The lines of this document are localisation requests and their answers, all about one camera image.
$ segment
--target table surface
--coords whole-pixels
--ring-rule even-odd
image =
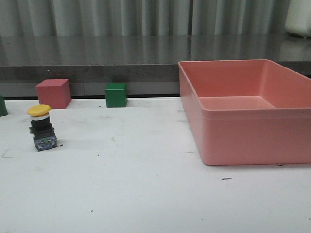
[[[310,232],[311,164],[204,165],[180,98],[73,100],[50,111],[62,146],[42,152],[35,104],[0,117],[1,233]]]

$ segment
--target green object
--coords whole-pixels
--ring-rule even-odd
[[[0,117],[8,115],[8,111],[6,110],[4,97],[0,95]]]
[[[126,107],[127,91],[125,83],[109,83],[105,93],[107,108]]]

